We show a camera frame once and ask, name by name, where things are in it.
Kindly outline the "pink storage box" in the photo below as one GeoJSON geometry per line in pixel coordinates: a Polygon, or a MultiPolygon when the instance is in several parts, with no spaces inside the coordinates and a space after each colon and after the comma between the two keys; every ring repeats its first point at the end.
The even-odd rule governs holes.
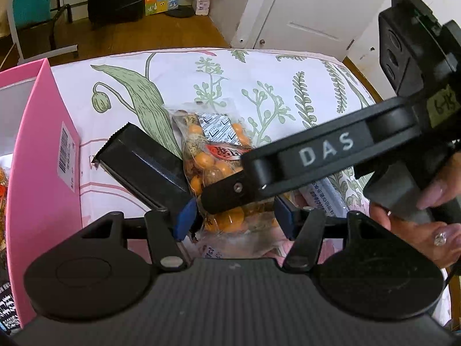
{"type": "Polygon", "coordinates": [[[41,254],[82,227],[80,137],[47,59],[1,73],[1,154],[12,157],[5,207],[10,294],[1,313],[35,316],[23,275],[41,254]]]}

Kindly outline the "white door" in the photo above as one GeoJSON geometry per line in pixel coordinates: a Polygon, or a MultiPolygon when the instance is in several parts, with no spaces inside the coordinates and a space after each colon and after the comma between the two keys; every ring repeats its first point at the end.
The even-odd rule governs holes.
{"type": "Polygon", "coordinates": [[[314,52],[342,60],[384,0],[248,0],[234,48],[314,52]]]}

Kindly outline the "black round stand base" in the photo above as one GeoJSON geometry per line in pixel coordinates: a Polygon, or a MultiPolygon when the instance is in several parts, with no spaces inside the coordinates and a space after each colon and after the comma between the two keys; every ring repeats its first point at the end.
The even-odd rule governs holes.
{"type": "Polygon", "coordinates": [[[165,12],[167,16],[184,19],[193,17],[195,15],[194,9],[190,5],[179,5],[174,10],[168,10],[165,12]]]}

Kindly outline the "orange snack ball bag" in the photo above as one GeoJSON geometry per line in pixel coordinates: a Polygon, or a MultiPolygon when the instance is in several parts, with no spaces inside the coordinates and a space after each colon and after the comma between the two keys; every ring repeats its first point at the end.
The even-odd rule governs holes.
{"type": "MultiPolygon", "coordinates": [[[[184,174],[196,201],[213,184],[241,171],[240,157],[252,148],[235,104],[203,101],[165,107],[184,160],[184,174]]],[[[273,258],[282,262],[288,240],[273,213],[273,200],[236,206],[223,213],[199,210],[199,226],[191,234],[195,253],[211,259],[273,258]]]]}

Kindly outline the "white snack bar wrapper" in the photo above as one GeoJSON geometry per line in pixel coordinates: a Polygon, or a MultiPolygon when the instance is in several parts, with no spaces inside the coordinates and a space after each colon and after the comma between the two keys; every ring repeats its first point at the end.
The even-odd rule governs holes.
{"type": "Polygon", "coordinates": [[[314,181],[301,187],[299,192],[309,206],[323,210],[331,217],[346,218],[349,209],[328,179],[314,181]]]}

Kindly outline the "floral bed sheet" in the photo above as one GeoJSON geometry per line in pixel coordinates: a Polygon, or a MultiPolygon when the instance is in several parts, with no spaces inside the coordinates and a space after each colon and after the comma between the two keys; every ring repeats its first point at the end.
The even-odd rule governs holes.
{"type": "Polygon", "coordinates": [[[169,112],[196,102],[228,113],[253,147],[373,105],[351,71],[324,55],[193,48],[111,55],[52,71],[80,135],[83,224],[111,211],[132,217],[148,209],[92,162],[128,123],[180,155],[180,130],[169,112]]]}

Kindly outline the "black snack box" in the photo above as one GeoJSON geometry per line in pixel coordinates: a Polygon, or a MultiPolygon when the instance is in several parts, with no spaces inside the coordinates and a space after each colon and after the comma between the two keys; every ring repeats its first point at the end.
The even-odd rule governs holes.
{"type": "Polygon", "coordinates": [[[167,208],[178,214],[193,200],[182,159],[132,123],[111,135],[92,163],[149,208],[167,208]]]}

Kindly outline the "teal tote bag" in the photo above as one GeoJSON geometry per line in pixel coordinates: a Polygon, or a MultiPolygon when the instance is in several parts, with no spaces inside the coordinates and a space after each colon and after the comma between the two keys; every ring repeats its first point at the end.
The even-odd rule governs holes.
{"type": "Polygon", "coordinates": [[[13,0],[12,10],[17,28],[51,19],[50,0],[13,0]]]}

